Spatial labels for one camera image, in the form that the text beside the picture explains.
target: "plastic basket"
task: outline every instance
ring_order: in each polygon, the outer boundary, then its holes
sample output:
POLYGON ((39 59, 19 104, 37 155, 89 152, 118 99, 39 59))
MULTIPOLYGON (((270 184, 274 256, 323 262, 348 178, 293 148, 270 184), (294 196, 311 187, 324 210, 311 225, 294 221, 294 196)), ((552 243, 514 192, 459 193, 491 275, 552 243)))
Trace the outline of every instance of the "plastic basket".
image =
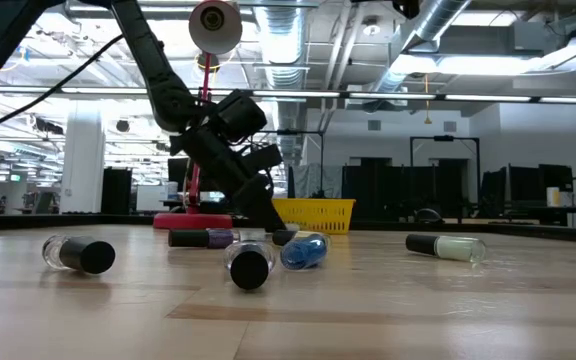
POLYGON ((326 234, 347 234, 354 199, 272 199, 286 223, 299 224, 303 230, 326 234))

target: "red pole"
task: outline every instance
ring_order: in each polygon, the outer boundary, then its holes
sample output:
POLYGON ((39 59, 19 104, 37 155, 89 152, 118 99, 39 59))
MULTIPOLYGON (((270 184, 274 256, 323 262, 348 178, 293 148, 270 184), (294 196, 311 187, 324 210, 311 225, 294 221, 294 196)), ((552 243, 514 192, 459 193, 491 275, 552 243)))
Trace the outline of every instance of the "red pole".
MULTIPOLYGON (((201 92, 201 99, 208 100, 208 80, 210 77, 210 54, 204 52, 204 57, 206 58, 204 67, 204 87, 201 92)), ((192 181, 190 182, 190 190, 188 191, 188 206, 186 207, 186 213, 188 214, 198 214, 199 213, 199 174, 200 169, 197 164, 194 165, 192 169, 192 181)))

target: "hanging cord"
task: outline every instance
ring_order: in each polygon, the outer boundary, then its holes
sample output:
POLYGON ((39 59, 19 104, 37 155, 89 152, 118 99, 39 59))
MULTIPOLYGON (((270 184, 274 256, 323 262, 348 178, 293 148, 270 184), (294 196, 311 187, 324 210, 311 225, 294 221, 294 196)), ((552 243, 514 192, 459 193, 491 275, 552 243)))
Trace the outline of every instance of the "hanging cord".
MULTIPOLYGON (((428 94, 428 74, 425 76, 426 80, 426 94, 428 94)), ((430 100, 426 100, 426 120, 424 124, 432 124, 432 120, 430 120, 430 100)))

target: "black bottle cap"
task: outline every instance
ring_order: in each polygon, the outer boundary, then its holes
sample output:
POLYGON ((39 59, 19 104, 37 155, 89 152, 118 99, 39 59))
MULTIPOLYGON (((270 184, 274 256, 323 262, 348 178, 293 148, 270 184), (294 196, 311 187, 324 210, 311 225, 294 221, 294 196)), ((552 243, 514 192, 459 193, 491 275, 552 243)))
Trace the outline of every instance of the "black bottle cap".
POLYGON ((268 263, 256 251, 244 251, 237 255, 230 265, 232 281, 244 290, 254 290, 268 278, 268 263))
POLYGON ((296 233, 297 231, 293 230, 277 230, 272 233, 272 242, 275 245, 284 246, 292 240, 296 233))
POLYGON ((406 249, 422 254, 437 255, 435 241, 438 236, 410 234, 406 237, 406 249))
POLYGON ((170 230, 168 246, 170 247, 208 247, 207 230, 170 230))
POLYGON ((115 249, 89 236, 71 237, 61 246, 59 260, 71 269, 101 274, 115 262, 115 249))

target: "wooden tabletop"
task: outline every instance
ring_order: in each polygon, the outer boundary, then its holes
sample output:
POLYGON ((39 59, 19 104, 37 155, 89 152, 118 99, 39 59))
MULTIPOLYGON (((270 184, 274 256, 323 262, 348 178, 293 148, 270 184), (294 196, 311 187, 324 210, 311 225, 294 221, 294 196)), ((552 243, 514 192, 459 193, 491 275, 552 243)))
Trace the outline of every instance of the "wooden tabletop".
POLYGON ((165 231, 0 231, 0 360, 576 359, 576 243, 467 234, 473 266, 415 255, 404 233, 335 236, 322 268, 278 264, 254 293, 222 250, 169 249, 165 231), (117 252, 106 273, 53 271, 55 233, 117 252))

